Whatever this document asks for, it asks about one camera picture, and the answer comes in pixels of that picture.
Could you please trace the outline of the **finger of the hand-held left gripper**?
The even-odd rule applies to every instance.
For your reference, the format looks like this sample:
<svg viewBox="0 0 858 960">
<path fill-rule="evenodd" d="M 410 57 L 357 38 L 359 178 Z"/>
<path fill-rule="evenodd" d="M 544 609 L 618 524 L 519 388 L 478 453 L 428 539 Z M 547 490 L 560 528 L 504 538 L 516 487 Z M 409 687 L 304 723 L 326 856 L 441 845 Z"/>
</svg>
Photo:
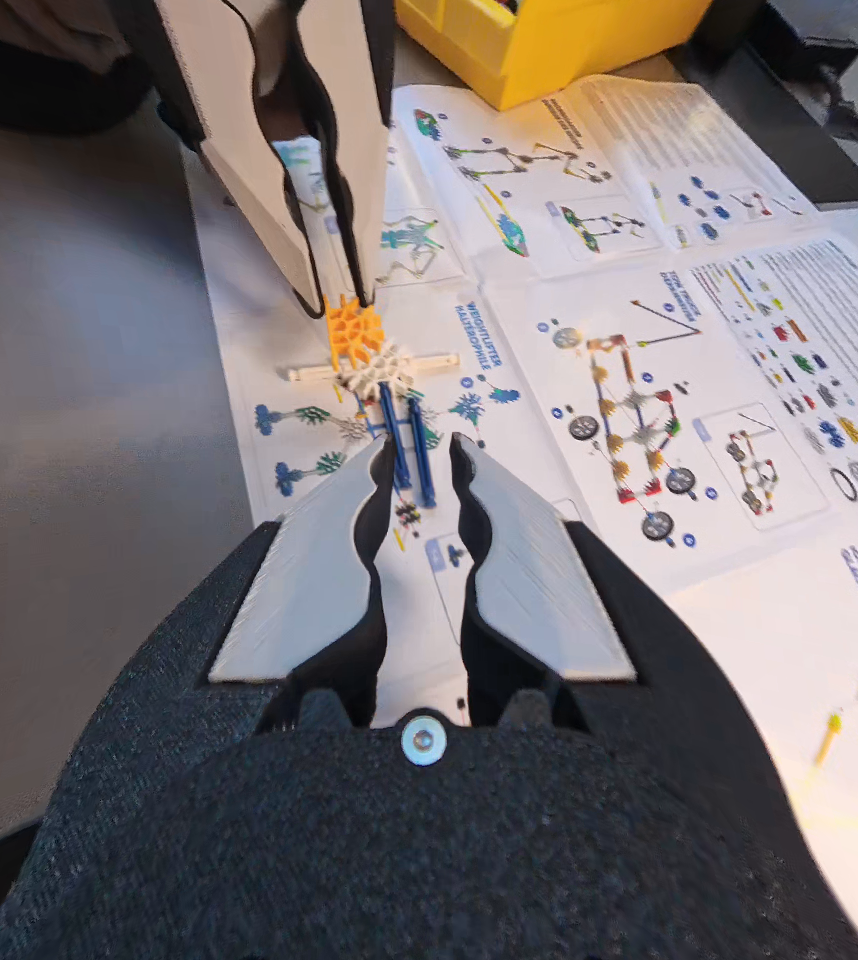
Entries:
<svg viewBox="0 0 858 960">
<path fill-rule="evenodd" d="M 286 58 L 285 2 L 161 1 L 166 38 L 202 127 L 201 156 L 304 311 L 323 312 L 315 258 L 291 176 L 260 121 L 263 67 Z"/>
<path fill-rule="evenodd" d="M 373 303 L 386 201 L 391 2 L 293 4 L 293 51 L 354 296 Z"/>
</svg>

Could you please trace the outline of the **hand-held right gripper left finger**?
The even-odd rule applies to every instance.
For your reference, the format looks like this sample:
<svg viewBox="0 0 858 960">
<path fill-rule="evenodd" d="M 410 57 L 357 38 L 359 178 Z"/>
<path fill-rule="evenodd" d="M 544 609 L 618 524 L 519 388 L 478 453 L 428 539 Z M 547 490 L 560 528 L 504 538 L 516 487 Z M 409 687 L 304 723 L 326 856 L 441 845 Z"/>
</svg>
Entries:
<svg viewBox="0 0 858 960">
<path fill-rule="evenodd" d="M 330 690 L 371 725 L 387 654 L 376 557 L 387 537 L 396 444 L 375 439 L 287 510 L 209 668 L 211 685 L 279 683 L 286 712 Z"/>
</svg>

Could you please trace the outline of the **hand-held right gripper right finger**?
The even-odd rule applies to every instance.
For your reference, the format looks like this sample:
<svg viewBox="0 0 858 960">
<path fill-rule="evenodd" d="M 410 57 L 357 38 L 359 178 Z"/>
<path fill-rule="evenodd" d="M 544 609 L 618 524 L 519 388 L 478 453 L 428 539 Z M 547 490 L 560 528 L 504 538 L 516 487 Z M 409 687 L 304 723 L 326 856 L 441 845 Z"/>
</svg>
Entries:
<svg viewBox="0 0 858 960">
<path fill-rule="evenodd" d="M 542 692 L 579 726 L 572 688 L 635 684 L 637 671 L 569 530 L 549 501 L 463 434 L 449 446 L 459 538 L 471 560 L 459 628 L 473 727 Z"/>
</svg>

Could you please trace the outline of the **blue plastic rod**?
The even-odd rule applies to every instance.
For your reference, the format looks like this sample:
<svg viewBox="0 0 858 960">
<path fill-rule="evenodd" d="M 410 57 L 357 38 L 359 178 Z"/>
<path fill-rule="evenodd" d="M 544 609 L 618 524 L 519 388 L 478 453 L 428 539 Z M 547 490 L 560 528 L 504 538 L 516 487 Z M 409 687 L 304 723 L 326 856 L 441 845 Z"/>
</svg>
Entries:
<svg viewBox="0 0 858 960">
<path fill-rule="evenodd" d="M 380 381 L 378 384 L 379 403 L 383 414 L 387 435 L 391 438 L 394 451 L 394 485 L 399 492 L 409 491 L 411 484 L 411 471 L 406 457 L 406 451 L 402 441 L 399 420 L 395 410 L 395 398 L 392 388 L 387 381 Z"/>
<path fill-rule="evenodd" d="M 408 407 L 423 506 L 432 510 L 436 507 L 435 481 L 430 463 L 425 419 L 417 394 L 412 393 L 408 396 Z"/>
</svg>

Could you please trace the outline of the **large yellow plastic bin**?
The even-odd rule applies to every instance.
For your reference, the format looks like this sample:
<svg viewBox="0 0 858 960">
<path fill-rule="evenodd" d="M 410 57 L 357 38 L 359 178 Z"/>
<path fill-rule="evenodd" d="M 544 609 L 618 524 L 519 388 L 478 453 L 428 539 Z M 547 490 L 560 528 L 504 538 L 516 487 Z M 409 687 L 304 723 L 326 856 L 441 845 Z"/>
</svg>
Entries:
<svg viewBox="0 0 858 960">
<path fill-rule="evenodd" d="M 396 1 L 399 26 L 502 112 L 687 42 L 709 1 Z"/>
</svg>

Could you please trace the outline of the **white snowflake connector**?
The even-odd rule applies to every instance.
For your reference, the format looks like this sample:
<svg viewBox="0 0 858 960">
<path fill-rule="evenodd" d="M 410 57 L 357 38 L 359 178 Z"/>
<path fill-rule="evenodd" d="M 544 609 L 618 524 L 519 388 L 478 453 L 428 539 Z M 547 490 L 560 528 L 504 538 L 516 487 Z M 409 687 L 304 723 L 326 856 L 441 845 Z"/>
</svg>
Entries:
<svg viewBox="0 0 858 960">
<path fill-rule="evenodd" d="M 382 387 L 394 400 L 405 398 L 413 390 L 412 357 L 398 344 L 385 342 L 367 362 L 342 371 L 337 379 L 363 403 L 378 402 Z"/>
</svg>

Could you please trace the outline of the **orange fan-shaped connector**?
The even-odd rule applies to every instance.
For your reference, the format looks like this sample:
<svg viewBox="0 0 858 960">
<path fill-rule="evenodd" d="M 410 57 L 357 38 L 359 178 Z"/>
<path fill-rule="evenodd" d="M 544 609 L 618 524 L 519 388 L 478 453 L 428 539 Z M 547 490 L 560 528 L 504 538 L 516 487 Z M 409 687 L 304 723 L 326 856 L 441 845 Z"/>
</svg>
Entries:
<svg viewBox="0 0 858 960">
<path fill-rule="evenodd" d="M 386 342 L 382 319 L 375 307 L 362 306 L 358 298 L 349 301 L 344 295 L 336 305 L 325 296 L 323 306 L 334 373 L 342 372 L 342 361 L 353 371 L 367 365 Z"/>
</svg>

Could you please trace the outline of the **person's left forearm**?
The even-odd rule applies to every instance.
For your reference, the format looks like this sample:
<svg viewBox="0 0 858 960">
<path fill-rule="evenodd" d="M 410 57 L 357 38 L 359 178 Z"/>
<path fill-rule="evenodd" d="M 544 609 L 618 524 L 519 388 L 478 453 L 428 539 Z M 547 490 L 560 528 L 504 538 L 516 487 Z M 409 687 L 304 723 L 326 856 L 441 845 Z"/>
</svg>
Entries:
<svg viewBox="0 0 858 960">
<path fill-rule="evenodd" d="M 130 53 L 104 1 L 0 1 L 0 42 L 97 73 Z"/>
</svg>

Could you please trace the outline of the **dark cloth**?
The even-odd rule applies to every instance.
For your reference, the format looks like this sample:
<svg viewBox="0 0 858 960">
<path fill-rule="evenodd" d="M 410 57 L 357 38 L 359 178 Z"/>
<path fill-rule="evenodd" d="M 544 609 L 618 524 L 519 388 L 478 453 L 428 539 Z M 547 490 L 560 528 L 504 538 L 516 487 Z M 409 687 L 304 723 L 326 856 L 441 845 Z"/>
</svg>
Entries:
<svg viewBox="0 0 858 960">
<path fill-rule="evenodd" d="M 153 89 L 136 56 L 106 74 L 0 41 L 0 129 L 51 137 L 88 137 L 119 126 Z"/>
</svg>

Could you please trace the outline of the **white printed instruction sheet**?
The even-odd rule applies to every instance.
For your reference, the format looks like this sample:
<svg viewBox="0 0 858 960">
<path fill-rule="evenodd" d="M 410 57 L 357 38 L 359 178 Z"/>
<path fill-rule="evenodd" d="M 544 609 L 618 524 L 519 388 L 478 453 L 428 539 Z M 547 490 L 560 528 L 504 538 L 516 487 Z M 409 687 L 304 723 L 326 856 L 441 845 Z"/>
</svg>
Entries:
<svg viewBox="0 0 858 960">
<path fill-rule="evenodd" d="M 858 929 L 858 250 L 699 87 L 588 78 L 497 113 L 465 90 L 392 98 L 375 310 L 414 373 L 376 564 L 389 636 L 375 724 L 467 725 L 471 560 L 449 444 L 467 436 L 583 523 L 698 637 L 752 716 L 810 849 Z M 276 144 L 348 271 L 320 148 Z M 374 440 L 243 214 L 184 154 L 253 518 L 278 522 Z"/>
</svg>

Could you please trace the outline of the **black box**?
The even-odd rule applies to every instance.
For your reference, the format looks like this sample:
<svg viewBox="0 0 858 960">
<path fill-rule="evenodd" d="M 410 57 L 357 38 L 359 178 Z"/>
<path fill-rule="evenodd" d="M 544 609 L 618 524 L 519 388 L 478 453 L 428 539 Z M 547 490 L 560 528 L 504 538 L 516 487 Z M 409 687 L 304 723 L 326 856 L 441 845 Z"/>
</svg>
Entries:
<svg viewBox="0 0 858 960">
<path fill-rule="evenodd" d="M 711 1 L 689 45 L 700 55 L 723 60 L 747 39 L 767 1 Z"/>
</svg>

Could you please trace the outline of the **black power adapter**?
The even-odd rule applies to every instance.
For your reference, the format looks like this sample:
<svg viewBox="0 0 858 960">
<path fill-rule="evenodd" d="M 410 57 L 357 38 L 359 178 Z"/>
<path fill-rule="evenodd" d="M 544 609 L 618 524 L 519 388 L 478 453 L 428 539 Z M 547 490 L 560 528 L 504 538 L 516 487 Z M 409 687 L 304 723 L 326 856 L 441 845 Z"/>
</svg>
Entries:
<svg viewBox="0 0 858 960">
<path fill-rule="evenodd" d="M 858 41 L 852 36 L 848 2 L 770 1 L 797 39 L 805 56 L 817 63 L 842 65 L 858 58 Z"/>
</svg>

